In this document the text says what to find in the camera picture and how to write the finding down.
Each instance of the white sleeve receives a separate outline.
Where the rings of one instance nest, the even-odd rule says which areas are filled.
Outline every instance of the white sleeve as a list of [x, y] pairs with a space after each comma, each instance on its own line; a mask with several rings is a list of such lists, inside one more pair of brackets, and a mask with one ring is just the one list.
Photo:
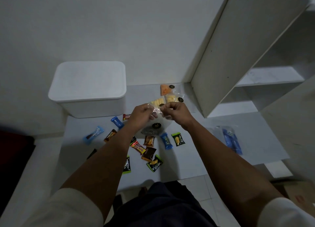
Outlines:
[[58, 190], [48, 199], [22, 227], [102, 227], [103, 216], [100, 209], [78, 190], [65, 188]]
[[314, 227], [315, 218], [287, 198], [276, 198], [262, 210], [257, 227]]

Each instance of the container lid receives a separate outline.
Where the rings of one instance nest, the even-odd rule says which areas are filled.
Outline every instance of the container lid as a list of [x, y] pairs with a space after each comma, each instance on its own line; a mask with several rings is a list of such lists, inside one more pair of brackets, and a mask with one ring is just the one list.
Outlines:
[[55, 102], [119, 99], [126, 90], [122, 62], [64, 62], [56, 69], [48, 97]]

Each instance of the forearm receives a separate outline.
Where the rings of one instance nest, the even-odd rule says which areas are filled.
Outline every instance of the forearm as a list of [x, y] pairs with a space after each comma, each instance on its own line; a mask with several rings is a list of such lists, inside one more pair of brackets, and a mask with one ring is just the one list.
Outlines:
[[241, 225], [255, 226], [263, 207], [282, 195], [252, 165], [197, 121], [188, 131], [224, 203]]
[[106, 219], [124, 170], [130, 140], [135, 131], [126, 125], [79, 167], [61, 186], [81, 191]]

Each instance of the table top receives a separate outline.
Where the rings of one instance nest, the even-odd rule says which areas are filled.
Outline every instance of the table top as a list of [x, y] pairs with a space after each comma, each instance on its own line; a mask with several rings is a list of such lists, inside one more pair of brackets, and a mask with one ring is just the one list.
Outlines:
[[[126, 93], [126, 114], [130, 114], [136, 105], [150, 102], [160, 96], [160, 85], [128, 86]], [[203, 118], [193, 90], [189, 83], [178, 84], [181, 92], [185, 94], [184, 102], [191, 111], [193, 117], [210, 132], [217, 125], [231, 126], [235, 130], [240, 146], [242, 157], [252, 165], [269, 163], [289, 158], [288, 154], [259, 112], [236, 114], [230, 116]], [[55, 177], [53, 180], [53, 194], [62, 183], [84, 163], [93, 149], [99, 149], [104, 145], [104, 138], [117, 127], [111, 122], [112, 117], [74, 118], [68, 117], [65, 134]], [[104, 132], [96, 137], [90, 145], [86, 145], [82, 138], [92, 133], [97, 126], [101, 126]], [[155, 138], [155, 154], [163, 160], [163, 164], [152, 172], [141, 159], [139, 152], [129, 148], [131, 173], [122, 175], [118, 191], [130, 189], [136, 186], [149, 185], [156, 181], [174, 181], [207, 174], [201, 158], [187, 131], [172, 121], [166, 129], [171, 144], [171, 150], [165, 150], [164, 144], [159, 137]], [[185, 142], [184, 145], [175, 146], [171, 134], [180, 132]], [[138, 142], [143, 145], [144, 135], [135, 135]]]

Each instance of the person's left hand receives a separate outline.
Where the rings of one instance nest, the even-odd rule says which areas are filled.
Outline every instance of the person's left hand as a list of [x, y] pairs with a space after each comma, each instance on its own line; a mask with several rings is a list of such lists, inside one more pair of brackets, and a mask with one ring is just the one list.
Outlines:
[[126, 126], [132, 128], [135, 133], [138, 132], [146, 125], [149, 119], [154, 119], [152, 116], [153, 109], [154, 107], [148, 103], [136, 106], [126, 123]]

